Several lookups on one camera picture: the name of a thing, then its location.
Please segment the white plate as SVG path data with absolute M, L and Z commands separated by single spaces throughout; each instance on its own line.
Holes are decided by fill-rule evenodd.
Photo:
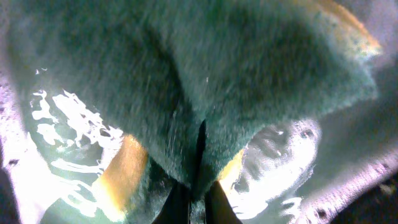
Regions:
M 268 201 L 242 223 L 328 223 L 397 162 L 397 2 L 334 1 L 381 45 L 367 65 L 377 94 L 317 118 L 320 140 L 305 181 Z M 119 223 L 92 191 L 123 141 L 123 131 L 74 93 L 35 91 L 29 128 L 21 116 L 4 52 L 8 27 L 1 2 L 1 148 L 13 196 L 2 203 L 21 223 Z

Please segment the green yellow sponge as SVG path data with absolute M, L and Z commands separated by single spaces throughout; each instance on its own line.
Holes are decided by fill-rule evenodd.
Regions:
M 381 45 L 334 1 L 11 0 L 4 36 L 25 126 L 35 91 L 74 93 L 123 131 L 91 187 L 152 223 L 176 182 L 190 222 L 221 184 L 238 219 L 300 185 L 317 118 L 373 98 Z

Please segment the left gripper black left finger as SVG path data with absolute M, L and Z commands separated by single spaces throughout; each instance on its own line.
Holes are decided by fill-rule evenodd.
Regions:
M 190 191 L 176 182 L 152 224 L 189 224 Z

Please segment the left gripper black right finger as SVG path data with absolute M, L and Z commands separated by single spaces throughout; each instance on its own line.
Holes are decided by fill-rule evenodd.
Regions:
M 205 213 L 206 224 L 243 224 L 233 212 L 218 181 L 205 194 Z

